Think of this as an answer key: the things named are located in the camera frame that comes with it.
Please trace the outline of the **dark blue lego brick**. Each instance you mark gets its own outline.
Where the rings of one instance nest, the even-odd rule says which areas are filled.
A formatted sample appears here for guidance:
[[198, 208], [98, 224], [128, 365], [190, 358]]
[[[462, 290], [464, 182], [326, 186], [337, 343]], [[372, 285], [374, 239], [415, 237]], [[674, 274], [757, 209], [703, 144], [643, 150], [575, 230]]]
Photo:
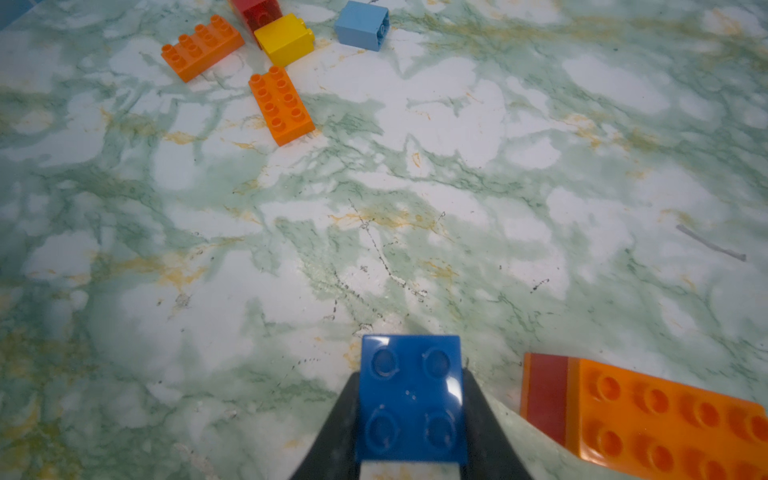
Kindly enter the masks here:
[[365, 335], [356, 459], [468, 463], [455, 335]]

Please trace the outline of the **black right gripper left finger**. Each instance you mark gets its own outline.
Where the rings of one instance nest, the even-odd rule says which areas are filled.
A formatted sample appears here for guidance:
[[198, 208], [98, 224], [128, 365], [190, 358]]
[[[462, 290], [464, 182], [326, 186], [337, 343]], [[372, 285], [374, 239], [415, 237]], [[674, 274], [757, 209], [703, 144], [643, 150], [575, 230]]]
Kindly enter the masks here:
[[353, 372], [291, 479], [360, 478], [356, 460], [360, 373]]

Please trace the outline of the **red small lego brick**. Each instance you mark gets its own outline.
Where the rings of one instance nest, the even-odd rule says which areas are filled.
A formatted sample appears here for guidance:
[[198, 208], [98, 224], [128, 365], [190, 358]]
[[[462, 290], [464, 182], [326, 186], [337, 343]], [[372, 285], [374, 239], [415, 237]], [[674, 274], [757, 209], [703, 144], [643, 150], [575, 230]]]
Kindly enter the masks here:
[[557, 444], [566, 444], [568, 358], [526, 352], [520, 415]]

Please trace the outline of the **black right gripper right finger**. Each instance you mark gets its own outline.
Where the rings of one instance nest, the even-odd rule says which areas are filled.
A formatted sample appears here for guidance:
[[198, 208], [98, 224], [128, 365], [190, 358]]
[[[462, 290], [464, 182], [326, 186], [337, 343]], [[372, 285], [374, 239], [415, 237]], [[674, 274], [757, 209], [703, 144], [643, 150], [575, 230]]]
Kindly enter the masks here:
[[460, 467], [460, 478], [532, 480], [533, 477], [502, 430], [474, 375], [468, 368], [464, 368], [462, 373], [468, 460]]

